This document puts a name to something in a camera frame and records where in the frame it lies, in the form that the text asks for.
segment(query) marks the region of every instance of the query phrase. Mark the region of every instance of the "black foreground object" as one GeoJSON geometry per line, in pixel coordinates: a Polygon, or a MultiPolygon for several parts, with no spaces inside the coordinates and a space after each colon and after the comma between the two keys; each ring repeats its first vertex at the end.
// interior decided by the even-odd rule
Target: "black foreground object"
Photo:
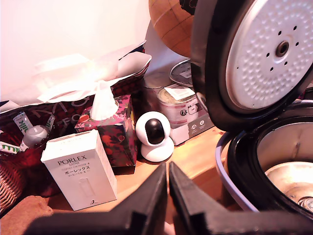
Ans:
{"type": "Polygon", "coordinates": [[[161,164],[110,212],[56,213],[36,219],[25,235],[159,235],[167,206],[166,164],[161,164]]]}
{"type": "Polygon", "coordinates": [[[170,194],[190,235],[313,234],[307,218],[280,211],[230,212],[198,188],[178,166],[169,166],[170,194]]]}
{"type": "MultiPolygon", "coordinates": [[[[309,235],[313,223],[283,211],[229,212],[170,162],[170,195],[188,235],[309,235]]],[[[162,235],[167,207],[166,164],[110,212],[57,213],[36,219],[25,235],[162,235]]]]}

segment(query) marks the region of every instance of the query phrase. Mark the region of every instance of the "tissue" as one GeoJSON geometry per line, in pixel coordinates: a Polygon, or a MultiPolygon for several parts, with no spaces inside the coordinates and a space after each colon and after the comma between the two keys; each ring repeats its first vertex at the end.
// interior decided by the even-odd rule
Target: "tissue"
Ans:
{"type": "Polygon", "coordinates": [[[75,129],[78,133],[96,129],[99,131],[104,150],[112,167],[135,166],[137,160],[134,113],[130,95],[116,97],[118,110],[111,117],[96,121],[86,108],[75,129]]]}
{"type": "Polygon", "coordinates": [[[90,111],[90,117],[93,120],[105,120],[112,117],[118,110],[118,103],[113,97],[110,85],[111,83],[107,81],[98,82],[97,91],[90,111]]]}

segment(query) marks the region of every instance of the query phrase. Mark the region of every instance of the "tin can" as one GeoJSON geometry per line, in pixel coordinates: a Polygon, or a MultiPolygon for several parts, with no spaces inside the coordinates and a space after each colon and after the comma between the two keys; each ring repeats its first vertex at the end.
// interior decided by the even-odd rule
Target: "tin can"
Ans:
{"type": "Polygon", "coordinates": [[[148,103],[148,111],[160,111],[157,94],[163,87],[172,83],[167,72],[154,72],[144,76],[143,92],[148,103]]]}
{"type": "Polygon", "coordinates": [[[175,100],[164,88],[157,94],[160,110],[171,124],[171,128],[188,124],[202,116],[205,111],[198,103],[196,95],[191,95],[181,100],[175,100]]]}
{"type": "Polygon", "coordinates": [[[170,71],[170,79],[179,85],[192,87],[190,59],[174,65],[170,71]]]}

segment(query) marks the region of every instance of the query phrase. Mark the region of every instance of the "porlex box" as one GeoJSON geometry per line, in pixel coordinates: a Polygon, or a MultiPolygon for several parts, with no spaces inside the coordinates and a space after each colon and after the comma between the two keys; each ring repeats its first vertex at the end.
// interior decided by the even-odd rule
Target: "porlex box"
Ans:
{"type": "Polygon", "coordinates": [[[74,211],[116,200],[116,178],[97,130],[48,141],[41,161],[74,211]]]}

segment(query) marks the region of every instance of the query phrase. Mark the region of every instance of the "inner lid plate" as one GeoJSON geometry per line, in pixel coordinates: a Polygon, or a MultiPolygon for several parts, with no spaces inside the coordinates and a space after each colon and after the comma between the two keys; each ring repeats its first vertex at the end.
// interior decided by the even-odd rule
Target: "inner lid plate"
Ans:
{"type": "Polygon", "coordinates": [[[236,111],[266,108],[286,96],[312,62],[313,1],[256,0],[231,45],[221,94],[236,111]]]}

